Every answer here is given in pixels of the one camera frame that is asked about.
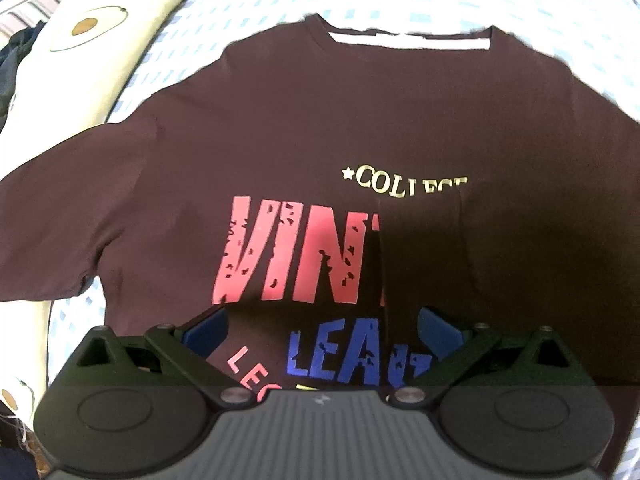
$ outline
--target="star symbol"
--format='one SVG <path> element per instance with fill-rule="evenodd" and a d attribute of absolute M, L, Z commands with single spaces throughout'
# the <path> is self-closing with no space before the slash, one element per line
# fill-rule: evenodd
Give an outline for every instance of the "star symbol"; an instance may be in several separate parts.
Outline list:
<path fill-rule="evenodd" d="M 342 170 L 342 177 L 344 180 L 353 180 L 353 175 L 355 175 L 356 172 L 353 171 L 349 166 L 347 166 L 346 170 Z"/>

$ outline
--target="ribbed gray surface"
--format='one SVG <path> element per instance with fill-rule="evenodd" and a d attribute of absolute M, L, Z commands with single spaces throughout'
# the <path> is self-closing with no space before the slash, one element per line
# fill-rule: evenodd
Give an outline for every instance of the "ribbed gray surface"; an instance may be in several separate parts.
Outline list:
<path fill-rule="evenodd" d="M 449 449 L 421 413 L 376 392 L 273 390 L 220 417 L 189 457 L 150 480 L 506 480 Z M 602 480 L 594 470 L 558 477 Z M 78 480 L 55 472 L 50 480 Z"/>

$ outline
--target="screw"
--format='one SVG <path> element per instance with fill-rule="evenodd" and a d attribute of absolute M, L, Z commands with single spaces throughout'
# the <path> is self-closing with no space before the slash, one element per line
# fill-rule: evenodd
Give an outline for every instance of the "screw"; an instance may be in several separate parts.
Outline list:
<path fill-rule="evenodd" d="M 397 400 L 404 404 L 417 404 L 426 399 L 427 395 L 421 388 L 416 386 L 404 386 L 394 393 Z"/>
<path fill-rule="evenodd" d="M 227 404 L 243 404 L 251 400 L 251 390 L 242 388 L 241 386 L 232 386 L 222 390 L 220 399 L 224 400 Z"/>

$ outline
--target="bed sheet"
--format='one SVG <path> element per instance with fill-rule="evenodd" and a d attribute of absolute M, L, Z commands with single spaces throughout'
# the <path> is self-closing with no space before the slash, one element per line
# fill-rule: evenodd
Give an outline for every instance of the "bed sheet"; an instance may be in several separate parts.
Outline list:
<path fill-rule="evenodd" d="M 640 122 L 640 0 L 185 0 L 169 16 L 109 122 L 217 60 L 231 42 L 318 12 L 337 27 L 453 34 L 497 25 L 564 60 L 578 78 Z M 51 382 L 86 332 L 104 321 L 100 279 L 53 304 Z M 640 480 L 640 420 L 614 480 Z"/>

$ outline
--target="dark maroon t-shirt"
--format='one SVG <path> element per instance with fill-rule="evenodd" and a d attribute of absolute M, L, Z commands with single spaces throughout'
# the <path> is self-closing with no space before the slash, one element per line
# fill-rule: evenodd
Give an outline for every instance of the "dark maroon t-shirt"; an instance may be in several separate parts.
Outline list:
<path fill-rule="evenodd" d="M 7 176 L 0 300 L 99 274 L 119 335 L 225 304 L 209 361 L 257 392 L 408 380 L 424 306 L 549 324 L 592 376 L 640 381 L 640 126 L 496 27 L 456 37 L 487 50 L 329 32 L 233 43 Z"/>

